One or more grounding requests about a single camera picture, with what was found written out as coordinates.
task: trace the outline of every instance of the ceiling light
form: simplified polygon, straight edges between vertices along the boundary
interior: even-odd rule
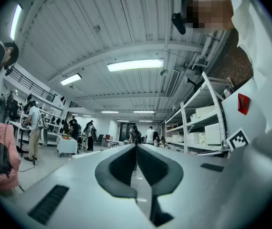
[[[103,114],[117,114],[118,111],[101,111]]]
[[[18,22],[18,18],[20,16],[20,14],[21,14],[21,6],[19,4],[17,4],[16,9],[15,9],[15,13],[14,13],[14,17],[13,17],[13,21],[12,21],[11,33],[10,33],[10,37],[12,38],[12,40],[14,40],[14,37],[15,37],[17,22]]]
[[[75,74],[75,75],[73,75],[73,76],[71,76],[71,77],[68,77],[67,79],[65,79],[65,80],[62,80],[61,81],[61,84],[63,85],[63,86],[65,86],[65,85],[67,85],[67,84],[69,84],[69,83],[71,83],[71,82],[75,82],[75,81],[77,81],[77,80],[80,80],[82,78],[82,76],[79,74],[79,73],[77,73],[77,74]]]
[[[163,68],[163,59],[144,59],[144,60],[132,60],[119,63],[109,63],[107,68],[110,72],[123,71],[132,69],[143,69],[143,68]]]
[[[134,111],[134,113],[155,113],[155,111]]]

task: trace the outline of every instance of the khaki pants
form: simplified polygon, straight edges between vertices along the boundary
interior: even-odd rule
[[[41,138],[40,128],[36,128],[34,131],[31,131],[30,142],[29,142],[29,153],[28,153],[29,159],[33,159],[33,157],[38,158],[40,138]]]

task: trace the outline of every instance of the brick wall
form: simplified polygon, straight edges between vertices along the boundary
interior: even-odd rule
[[[235,85],[253,77],[251,63],[238,45],[238,32],[232,30],[219,58],[209,72],[209,76],[226,79],[230,77]]]

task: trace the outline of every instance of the pink jacket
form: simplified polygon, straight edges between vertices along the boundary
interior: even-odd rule
[[[21,159],[16,150],[12,125],[0,123],[0,143],[4,144],[8,148],[9,160],[12,166],[9,177],[7,177],[6,174],[0,174],[0,191],[2,191],[19,186],[18,169],[21,163]]]

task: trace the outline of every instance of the tablecloth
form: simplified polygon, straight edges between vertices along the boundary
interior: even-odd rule
[[[77,154],[78,143],[73,138],[70,140],[60,139],[58,147],[59,153]]]

